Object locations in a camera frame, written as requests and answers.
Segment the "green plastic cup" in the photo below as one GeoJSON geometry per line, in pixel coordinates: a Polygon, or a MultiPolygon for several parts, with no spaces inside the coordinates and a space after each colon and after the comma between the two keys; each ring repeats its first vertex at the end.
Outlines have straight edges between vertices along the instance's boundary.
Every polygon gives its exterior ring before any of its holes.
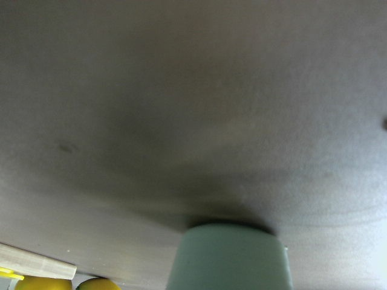
{"type": "Polygon", "coordinates": [[[237,224],[207,224],[182,237],[167,289],[293,289],[285,246],[237,224]]]}

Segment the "wooden cutting board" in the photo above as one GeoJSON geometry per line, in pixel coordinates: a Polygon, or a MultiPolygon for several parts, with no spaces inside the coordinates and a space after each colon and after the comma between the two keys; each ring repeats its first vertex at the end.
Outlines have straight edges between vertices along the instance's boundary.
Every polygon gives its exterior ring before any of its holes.
{"type": "Polygon", "coordinates": [[[73,264],[1,244],[1,268],[22,276],[72,280],[77,267],[73,264]]]}

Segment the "whole yellow lemon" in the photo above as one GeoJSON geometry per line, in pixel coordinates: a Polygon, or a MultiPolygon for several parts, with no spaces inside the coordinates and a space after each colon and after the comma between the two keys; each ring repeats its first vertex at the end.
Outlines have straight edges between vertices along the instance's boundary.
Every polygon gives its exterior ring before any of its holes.
{"type": "Polygon", "coordinates": [[[93,278],[80,283],[76,290],[121,290],[121,288],[110,279],[93,278]]]}
{"type": "Polygon", "coordinates": [[[72,290],[71,280],[25,276],[15,285],[15,290],[72,290]]]}

